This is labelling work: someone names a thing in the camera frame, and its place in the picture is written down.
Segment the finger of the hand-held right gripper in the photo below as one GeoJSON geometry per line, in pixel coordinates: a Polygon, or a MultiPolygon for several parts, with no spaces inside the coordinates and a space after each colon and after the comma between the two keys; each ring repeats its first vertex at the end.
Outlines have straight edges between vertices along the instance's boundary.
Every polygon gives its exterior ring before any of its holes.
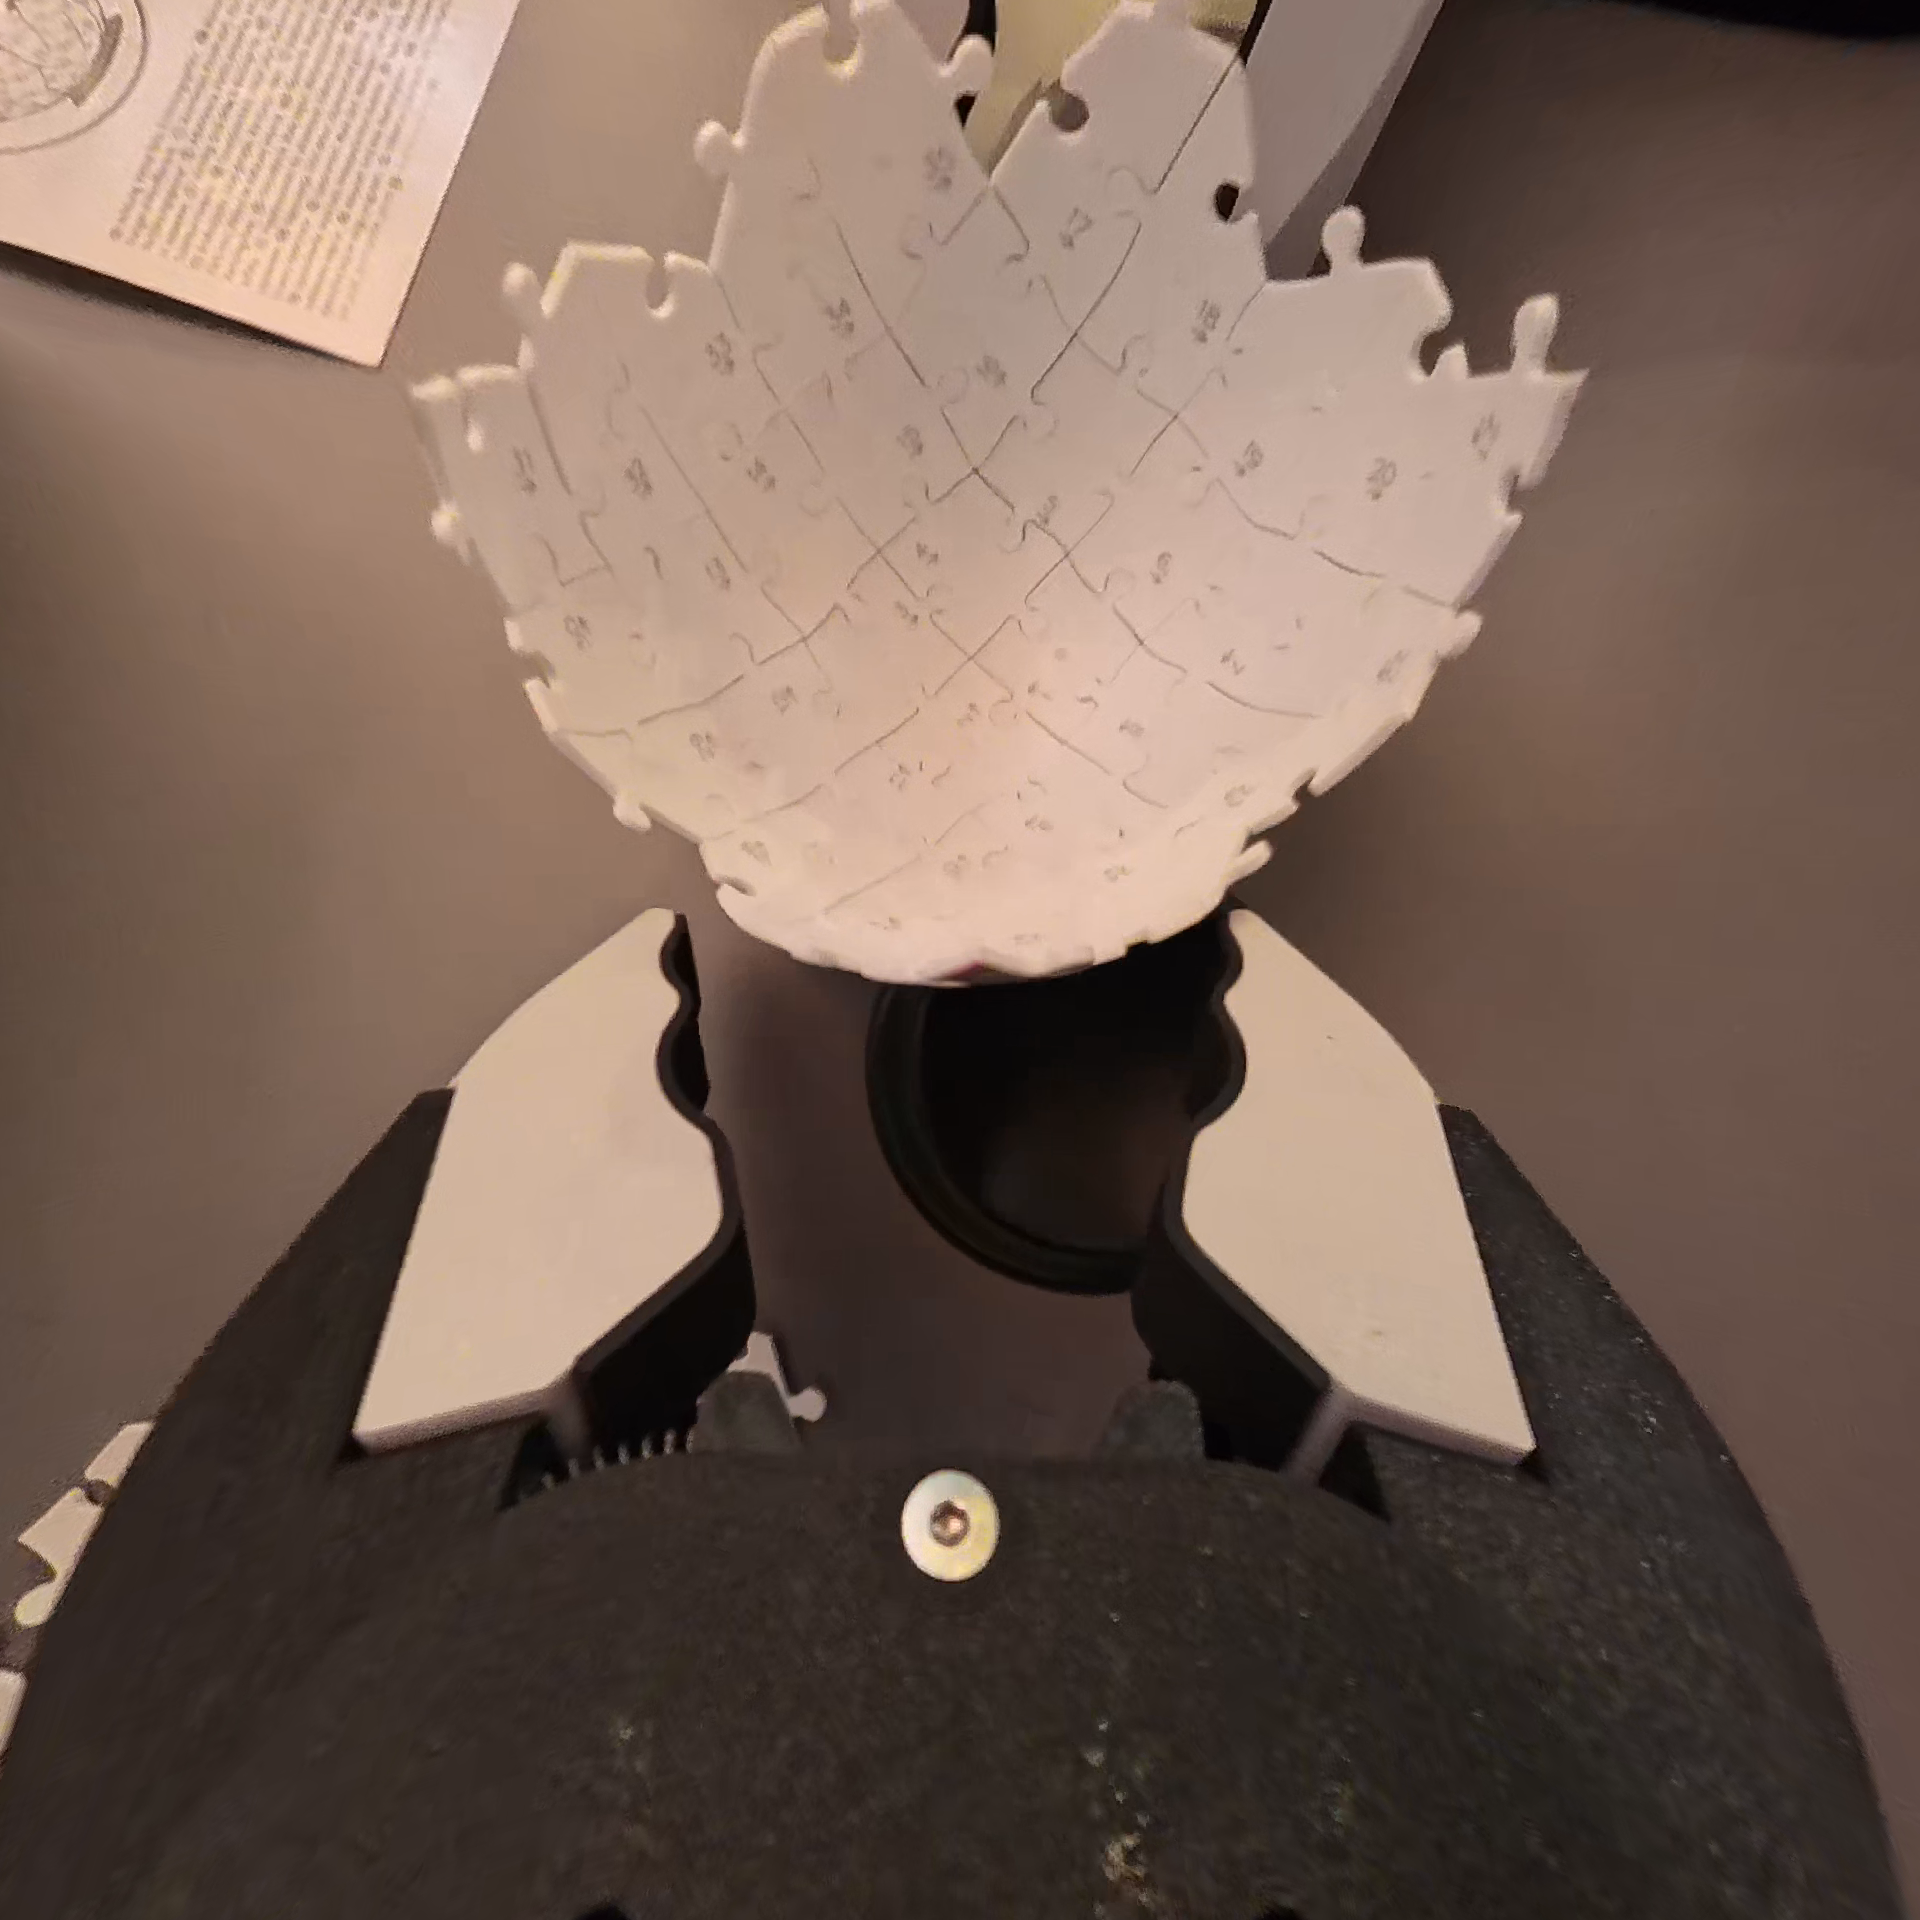
{"type": "Polygon", "coordinates": [[[1243,45],[1255,215],[1273,275],[1305,275],[1349,204],[1439,3],[1271,3],[1243,45]]]}

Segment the black round ball stand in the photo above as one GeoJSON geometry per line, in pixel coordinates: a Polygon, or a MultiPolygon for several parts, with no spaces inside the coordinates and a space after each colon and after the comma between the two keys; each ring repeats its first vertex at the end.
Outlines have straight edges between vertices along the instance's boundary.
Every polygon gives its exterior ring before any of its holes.
{"type": "Polygon", "coordinates": [[[1231,909],[1047,979],[881,990],[872,1123],[899,1188],[971,1261],[1125,1296],[1179,1151],[1237,1075],[1231,909]]]}

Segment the partly built puzzle ball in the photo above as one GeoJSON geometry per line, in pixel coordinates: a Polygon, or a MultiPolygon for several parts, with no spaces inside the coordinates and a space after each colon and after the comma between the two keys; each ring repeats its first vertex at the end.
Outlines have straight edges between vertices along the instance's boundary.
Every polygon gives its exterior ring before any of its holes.
{"type": "Polygon", "coordinates": [[[411,390],[435,534],[545,735],[728,916],[889,984],[1157,944],[1417,714],[1567,435],[1528,300],[1472,371],[1432,260],[1271,279],[1242,58],[1116,4],[994,164],[899,4],[762,44],[706,259],[509,268],[507,365],[411,390]]]}

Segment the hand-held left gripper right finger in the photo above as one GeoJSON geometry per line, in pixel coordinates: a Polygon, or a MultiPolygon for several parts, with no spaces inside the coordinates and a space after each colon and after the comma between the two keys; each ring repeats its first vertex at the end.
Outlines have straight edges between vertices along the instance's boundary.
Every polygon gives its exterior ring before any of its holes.
{"type": "Polygon", "coordinates": [[[1209,934],[1199,1103],[1136,1280],[1154,1378],[1211,1459],[1297,1482],[1356,1428],[1517,1467],[1533,1428],[1424,1072],[1255,911],[1209,934]]]}

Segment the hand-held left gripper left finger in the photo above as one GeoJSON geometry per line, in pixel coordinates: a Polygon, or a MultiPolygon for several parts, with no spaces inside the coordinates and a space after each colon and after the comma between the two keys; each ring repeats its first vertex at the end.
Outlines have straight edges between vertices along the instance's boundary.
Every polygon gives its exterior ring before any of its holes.
{"type": "Polygon", "coordinates": [[[649,908],[456,1072],[356,1446],[547,1416],[613,1448],[740,1350],[752,1261],[700,1012],[689,926],[649,908]]]}

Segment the white instruction leaflet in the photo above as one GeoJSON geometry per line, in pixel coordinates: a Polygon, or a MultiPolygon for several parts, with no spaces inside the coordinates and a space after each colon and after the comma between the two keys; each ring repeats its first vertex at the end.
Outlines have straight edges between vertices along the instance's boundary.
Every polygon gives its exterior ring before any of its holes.
{"type": "Polygon", "coordinates": [[[4,3],[4,247],[378,367],[516,12],[4,3]]]}

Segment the puzzle pieces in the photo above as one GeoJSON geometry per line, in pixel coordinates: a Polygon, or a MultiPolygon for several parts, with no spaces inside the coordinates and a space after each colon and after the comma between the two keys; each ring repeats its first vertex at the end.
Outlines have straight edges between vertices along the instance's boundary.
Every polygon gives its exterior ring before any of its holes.
{"type": "MultiPolygon", "coordinates": [[[[768,1332],[752,1332],[730,1364],[731,1374],[768,1380],[784,1411],[802,1427],[813,1427],[827,1412],[827,1394],[818,1386],[794,1387],[784,1358],[768,1332]]],[[[88,1462],[83,1478],[69,1485],[32,1524],[20,1530],[16,1547],[35,1563],[35,1579],[11,1599],[3,1627],[3,1743],[11,1741],[19,1711],[29,1690],[29,1664],[36,1634],[53,1619],[90,1538],[106,1508],[116,1496],[153,1421],[123,1423],[88,1462]]]]}

